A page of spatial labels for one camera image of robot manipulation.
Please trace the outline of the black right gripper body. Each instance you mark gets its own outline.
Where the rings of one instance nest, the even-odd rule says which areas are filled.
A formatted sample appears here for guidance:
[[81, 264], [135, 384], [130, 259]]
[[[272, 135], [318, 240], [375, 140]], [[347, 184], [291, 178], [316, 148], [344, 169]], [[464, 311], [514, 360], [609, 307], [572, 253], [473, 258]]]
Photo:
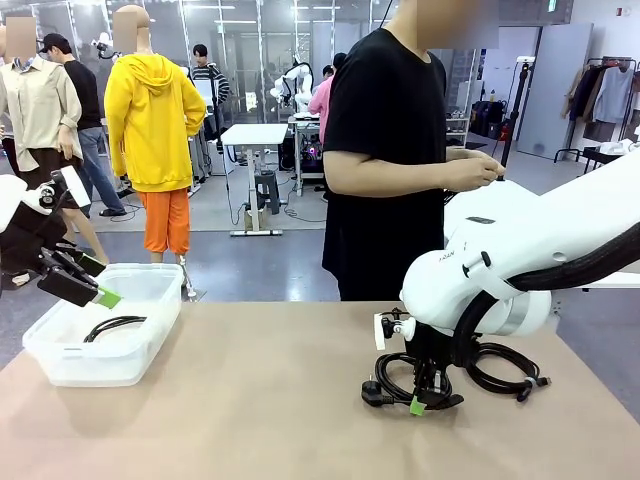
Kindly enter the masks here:
[[406, 355], [414, 361], [414, 372], [424, 367], [445, 371], [451, 364], [452, 336], [434, 327], [417, 324], [411, 340], [405, 341]]

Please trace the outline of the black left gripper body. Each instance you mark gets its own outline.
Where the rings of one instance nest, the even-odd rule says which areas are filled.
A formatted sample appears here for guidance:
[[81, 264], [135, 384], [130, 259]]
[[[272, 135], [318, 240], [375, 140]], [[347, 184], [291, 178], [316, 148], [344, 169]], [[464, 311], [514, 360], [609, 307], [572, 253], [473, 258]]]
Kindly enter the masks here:
[[68, 273], [53, 258], [53, 251], [67, 233], [57, 213], [43, 214], [20, 202], [1, 233], [1, 272], [34, 271], [45, 279], [67, 279]]

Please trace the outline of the person's right hand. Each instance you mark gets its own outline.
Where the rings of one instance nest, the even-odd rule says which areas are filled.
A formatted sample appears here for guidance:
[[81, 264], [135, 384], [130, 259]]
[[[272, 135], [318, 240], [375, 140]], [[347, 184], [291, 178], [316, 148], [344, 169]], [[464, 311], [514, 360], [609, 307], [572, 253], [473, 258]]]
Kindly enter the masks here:
[[446, 167], [445, 188], [455, 192], [475, 190], [489, 185], [497, 178], [496, 173], [486, 169], [479, 161], [456, 160]]

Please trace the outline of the person's left hand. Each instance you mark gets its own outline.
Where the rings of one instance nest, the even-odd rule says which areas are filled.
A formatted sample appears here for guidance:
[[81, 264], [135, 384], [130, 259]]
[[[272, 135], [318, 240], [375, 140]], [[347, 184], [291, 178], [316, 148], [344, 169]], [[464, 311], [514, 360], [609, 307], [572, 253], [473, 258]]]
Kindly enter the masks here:
[[493, 157], [479, 150], [469, 150], [460, 147], [448, 147], [446, 149], [446, 159], [453, 160], [474, 160], [479, 161], [486, 169], [493, 171], [498, 177], [505, 173], [505, 167]]

